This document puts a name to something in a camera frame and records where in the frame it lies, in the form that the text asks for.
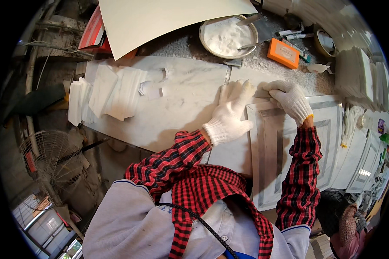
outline white marble tile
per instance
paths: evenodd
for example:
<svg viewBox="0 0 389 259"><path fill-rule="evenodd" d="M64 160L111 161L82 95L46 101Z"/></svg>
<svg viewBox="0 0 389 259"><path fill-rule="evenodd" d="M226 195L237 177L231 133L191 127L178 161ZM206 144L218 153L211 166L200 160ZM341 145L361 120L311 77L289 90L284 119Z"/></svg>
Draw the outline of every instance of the white marble tile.
<svg viewBox="0 0 389 259"><path fill-rule="evenodd" d="M233 84L237 80L248 80L257 88L262 82L270 82L278 80L278 77L260 73L258 71L249 68L232 68L231 77L229 79L229 87L233 87ZM260 102L267 102L269 98L254 98L252 97L249 104L255 104ZM241 120L247 118L245 114L241 117ZM209 164L216 164L225 166L238 173L252 175L252 162L250 151L249 132L242 137L224 144L220 144L213 148Z"/></svg>
<svg viewBox="0 0 389 259"><path fill-rule="evenodd" d="M331 186L341 140L341 107L338 96L307 98L314 113L314 124L322 144L322 159L317 187ZM276 105L265 102L247 106L248 118L254 123L250 131L253 201L259 210L275 208L281 198L281 183L285 179L292 157L289 149L297 133L295 121Z"/></svg>
<svg viewBox="0 0 389 259"><path fill-rule="evenodd" d="M359 193L363 191L365 185L374 177L379 165L380 153L383 151L381 147L381 141L378 138L378 135L369 130L368 139L365 148L363 149L361 159L346 192Z"/></svg>
<svg viewBox="0 0 389 259"><path fill-rule="evenodd" d="M200 60L168 57L135 57L132 60L96 60L88 62L85 79L95 80L99 64L130 66L147 71L146 80L153 87L163 88L164 96L148 100L138 96L134 117L123 122L102 115L86 126L135 146L159 152L174 143L174 135L181 130L194 131L212 117L217 106L219 87L226 76L226 65ZM162 68L169 70L169 78L163 79Z"/></svg>
<svg viewBox="0 0 389 259"><path fill-rule="evenodd" d="M79 101L81 85L81 83L74 81L71 83L69 90L68 121L71 122L75 127L78 126L78 120L80 119L78 112L80 111Z"/></svg>
<svg viewBox="0 0 389 259"><path fill-rule="evenodd" d="M347 188L356 172L366 141L366 135L356 128L349 147L338 149L332 188L343 190Z"/></svg>
<svg viewBox="0 0 389 259"><path fill-rule="evenodd" d="M119 102L119 96L120 96L120 90L121 90L121 83L124 75L124 69L118 69L115 71L115 74L118 76L118 80L114 86L114 89L112 90L112 93L107 101L107 105L105 106L105 114L108 114L114 118L116 117L116 111L118 108L118 102Z"/></svg>
<svg viewBox="0 0 389 259"><path fill-rule="evenodd" d="M94 87L89 107L100 118L118 80L118 76L107 65L99 65L96 71Z"/></svg>

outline white paper sheet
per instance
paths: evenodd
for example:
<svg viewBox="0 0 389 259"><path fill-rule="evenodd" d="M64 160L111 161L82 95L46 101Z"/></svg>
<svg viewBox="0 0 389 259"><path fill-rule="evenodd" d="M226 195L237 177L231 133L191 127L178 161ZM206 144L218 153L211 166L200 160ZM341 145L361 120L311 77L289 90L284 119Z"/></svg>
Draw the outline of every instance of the white paper sheet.
<svg viewBox="0 0 389 259"><path fill-rule="evenodd" d="M178 28L209 19L258 13L249 0L99 0L114 59Z"/></svg>

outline green object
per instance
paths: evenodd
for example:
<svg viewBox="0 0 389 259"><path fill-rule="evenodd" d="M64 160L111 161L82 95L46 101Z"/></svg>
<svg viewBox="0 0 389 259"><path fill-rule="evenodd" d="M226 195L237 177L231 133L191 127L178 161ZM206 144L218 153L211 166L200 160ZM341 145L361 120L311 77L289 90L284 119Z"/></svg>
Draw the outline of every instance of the green object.
<svg viewBox="0 0 389 259"><path fill-rule="evenodd" d="M379 139L389 145L389 134L385 133L380 135Z"/></svg>

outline stack of marble pieces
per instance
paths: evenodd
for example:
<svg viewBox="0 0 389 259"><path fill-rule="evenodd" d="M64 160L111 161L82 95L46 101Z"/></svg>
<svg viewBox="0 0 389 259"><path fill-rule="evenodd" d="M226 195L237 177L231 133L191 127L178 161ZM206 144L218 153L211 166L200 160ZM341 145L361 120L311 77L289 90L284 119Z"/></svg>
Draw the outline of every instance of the stack of marble pieces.
<svg viewBox="0 0 389 259"><path fill-rule="evenodd" d="M146 71L126 66L98 65L93 84L82 77L70 88L69 122L93 123L108 114L119 121L135 115L138 87L145 81Z"/></svg>
<svg viewBox="0 0 389 259"><path fill-rule="evenodd" d="M92 121L93 113L89 109L88 100L92 85L82 77L73 81L69 90L68 121L75 127L81 121Z"/></svg>
<svg viewBox="0 0 389 259"><path fill-rule="evenodd" d="M94 105L94 113L97 118L108 114L124 121L125 118L134 116L139 97L138 88L146 76L146 71L136 68L98 65L94 82L95 98L98 100L98 104ZM90 107L91 102L94 102L92 97L89 100Z"/></svg>
<svg viewBox="0 0 389 259"><path fill-rule="evenodd" d="M358 47L336 57L336 89L346 102L372 111L389 112L389 74L382 62L370 63Z"/></svg>
<svg viewBox="0 0 389 259"><path fill-rule="evenodd" d="M330 247L330 238L326 234L311 239L310 243L313 247L314 257L306 256L306 258L328 258L333 254Z"/></svg>

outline plastic bottle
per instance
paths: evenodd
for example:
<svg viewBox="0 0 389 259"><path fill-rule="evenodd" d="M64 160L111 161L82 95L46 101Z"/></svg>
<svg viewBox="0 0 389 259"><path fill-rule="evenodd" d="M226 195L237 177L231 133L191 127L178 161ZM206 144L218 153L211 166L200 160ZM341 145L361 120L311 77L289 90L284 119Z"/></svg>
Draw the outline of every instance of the plastic bottle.
<svg viewBox="0 0 389 259"><path fill-rule="evenodd" d="M322 73L322 72L326 71L326 69L328 69L329 67L330 66L323 65L323 64L313 64L313 65L308 65L307 69L311 73L317 74L317 73Z"/></svg>
<svg viewBox="0 0 389 259"><path fill-rule="evenodd" d="M376 121L369 115L363 114L361 125L362 127L368 128L372 131L377 131L379 134L389 133L389 127L381 118Z"/></svg>

